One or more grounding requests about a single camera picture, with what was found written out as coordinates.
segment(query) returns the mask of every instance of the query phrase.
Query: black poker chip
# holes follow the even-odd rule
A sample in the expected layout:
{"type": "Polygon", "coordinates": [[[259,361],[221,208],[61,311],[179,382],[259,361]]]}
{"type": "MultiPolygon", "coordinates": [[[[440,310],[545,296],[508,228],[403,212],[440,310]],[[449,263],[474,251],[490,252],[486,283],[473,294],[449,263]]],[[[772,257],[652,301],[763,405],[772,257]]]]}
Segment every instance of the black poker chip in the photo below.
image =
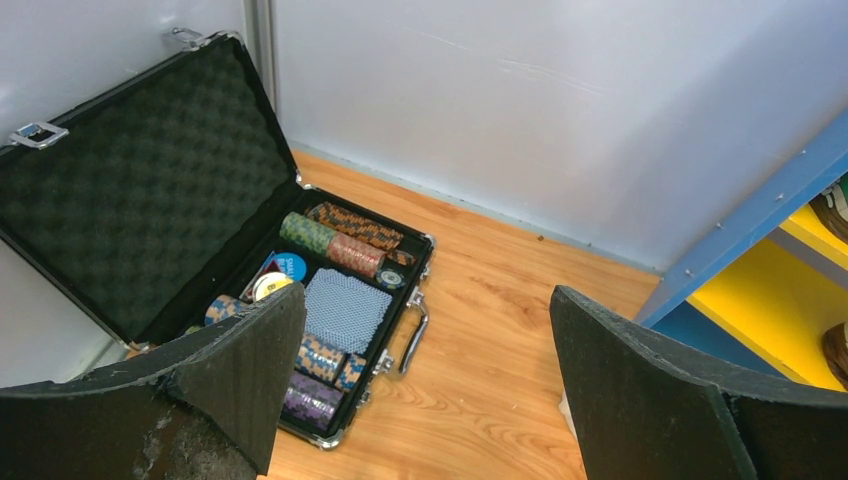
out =
{"type": "Polygon", "coordinates": [[[397,270],[383,268],[377,272],[377,283],[389,290],[398,290],[406,285],[406,280],[397,270]]]}

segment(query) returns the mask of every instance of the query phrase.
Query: open briefcase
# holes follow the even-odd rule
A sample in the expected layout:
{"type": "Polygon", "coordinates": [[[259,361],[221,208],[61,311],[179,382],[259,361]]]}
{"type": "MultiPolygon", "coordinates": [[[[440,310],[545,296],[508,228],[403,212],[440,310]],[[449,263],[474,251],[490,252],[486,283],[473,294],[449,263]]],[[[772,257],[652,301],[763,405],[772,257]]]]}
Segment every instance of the open briefcase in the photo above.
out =
{"type": "Polygon", "coordinates": [[[435,241],[301,182],[238,34],[172,34],[182,52],[11,135],[0,234],[137,350],[301,282],[307,327],[278,426],[333,448],[414,306],[409,368],[435,241]]]}

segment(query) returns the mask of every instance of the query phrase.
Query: blue poker chip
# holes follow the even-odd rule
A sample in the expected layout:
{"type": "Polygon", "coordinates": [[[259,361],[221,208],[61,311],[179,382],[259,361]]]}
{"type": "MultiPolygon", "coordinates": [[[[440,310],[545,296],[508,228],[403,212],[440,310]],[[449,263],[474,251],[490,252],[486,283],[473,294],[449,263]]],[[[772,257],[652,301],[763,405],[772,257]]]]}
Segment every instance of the blue poker chip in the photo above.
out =
{"type": "Polygon", "coordinates": [[[281,272],[285,273],[295,282],[303,280],[306,276],[306,262],[300,258],[300,255],[278,253],[274,255],[274,262],[281,272]]]}
{"type": "Polygon", "coordinates": [[[403,275],[397,270],[383,268],[377,272],[377,283],[389,290],[398,290],[406,285],[406,280],[404,280],[403,275]]]}

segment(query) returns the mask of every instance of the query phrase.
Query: blue shelf frame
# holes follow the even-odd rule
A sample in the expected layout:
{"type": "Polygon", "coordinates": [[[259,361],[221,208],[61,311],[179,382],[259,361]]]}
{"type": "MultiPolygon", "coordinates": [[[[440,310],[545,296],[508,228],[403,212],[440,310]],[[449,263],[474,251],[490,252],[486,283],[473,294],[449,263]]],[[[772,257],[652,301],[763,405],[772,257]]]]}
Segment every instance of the blue shelf frame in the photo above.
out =
{"type": "Polygon", "coordinates": [[[647,328],[656,325],[846,172],[848,110],[672,265],[635,321],[647,328]]]}

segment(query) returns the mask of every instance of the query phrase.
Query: blue shelf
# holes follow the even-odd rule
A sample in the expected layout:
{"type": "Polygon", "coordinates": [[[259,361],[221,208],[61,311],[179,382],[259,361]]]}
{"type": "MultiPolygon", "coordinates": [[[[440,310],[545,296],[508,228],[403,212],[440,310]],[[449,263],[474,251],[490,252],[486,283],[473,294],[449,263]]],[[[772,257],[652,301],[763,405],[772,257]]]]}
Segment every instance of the blue shelf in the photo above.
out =
{"type": "Polygon", "coordinates": [[[678,305],[657,322],[652,329],[680,343],[740,367],[778,378],[786,378],[688,302],[678,305]]]}

